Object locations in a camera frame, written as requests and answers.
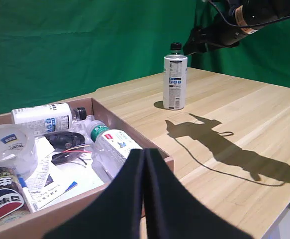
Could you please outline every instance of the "black bottle cap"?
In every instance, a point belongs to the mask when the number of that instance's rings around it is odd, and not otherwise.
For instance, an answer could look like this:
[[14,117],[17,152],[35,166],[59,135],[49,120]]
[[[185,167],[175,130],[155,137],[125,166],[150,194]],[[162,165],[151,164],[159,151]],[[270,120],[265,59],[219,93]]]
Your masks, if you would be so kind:
[[87,117],[87,113],[84,107],[78,107],[77,113],[79,114],[79,120],[85,120]]
[[181,43],[177,43],[177,42],[171,43],[170,50],[173,50],[173,51],[181,50]]

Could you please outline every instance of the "wooden table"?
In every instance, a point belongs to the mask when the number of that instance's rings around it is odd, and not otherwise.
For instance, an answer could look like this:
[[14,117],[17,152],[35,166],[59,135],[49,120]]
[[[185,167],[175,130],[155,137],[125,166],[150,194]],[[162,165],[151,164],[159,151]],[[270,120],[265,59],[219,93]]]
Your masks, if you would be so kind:
[[264,237],[290,205],[290,88],[188,68],[186,106],[169,111],[162,78],[89,95],[169,153],[175,175],[200,202]]

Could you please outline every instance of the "red wire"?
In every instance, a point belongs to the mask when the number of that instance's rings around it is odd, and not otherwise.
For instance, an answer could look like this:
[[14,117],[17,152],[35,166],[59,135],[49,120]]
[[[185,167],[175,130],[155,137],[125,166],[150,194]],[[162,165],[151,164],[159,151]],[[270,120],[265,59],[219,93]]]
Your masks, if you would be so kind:
[[70,151],[63,151],[62,153],[92,153],[92,152],[83,151],[83,150],[70,150]]

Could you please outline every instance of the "white bottle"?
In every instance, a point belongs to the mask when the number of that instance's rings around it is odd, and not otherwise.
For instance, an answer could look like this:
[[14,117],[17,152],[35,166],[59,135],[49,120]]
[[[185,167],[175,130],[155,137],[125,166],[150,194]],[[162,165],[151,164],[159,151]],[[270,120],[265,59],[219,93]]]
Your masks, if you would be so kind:
[[124,131],[109,129],[103,122],[94,120],[86,128],[99,153],[99,161],[111,178],[114,178],[132,149],[142,149]]
[[171,43],[171,54],[164,57],[163,106],[180,110],[186,103],[187,56],[181,54],[181,43]]
[[70,129],[74,121],[85,120],[84,107],[72,109],[67,103],[20,108],[11,111],[12,122],[35,135]]

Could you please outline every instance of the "green backdrop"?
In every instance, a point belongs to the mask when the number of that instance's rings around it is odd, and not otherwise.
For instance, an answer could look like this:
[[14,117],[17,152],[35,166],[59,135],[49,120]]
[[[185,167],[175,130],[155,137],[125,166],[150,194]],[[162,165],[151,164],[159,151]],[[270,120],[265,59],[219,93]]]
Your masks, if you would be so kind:
[[[0,0],[0,113],[155,74],[214,11],[200,0]],[[290,87],[290,20],[191,66]]]

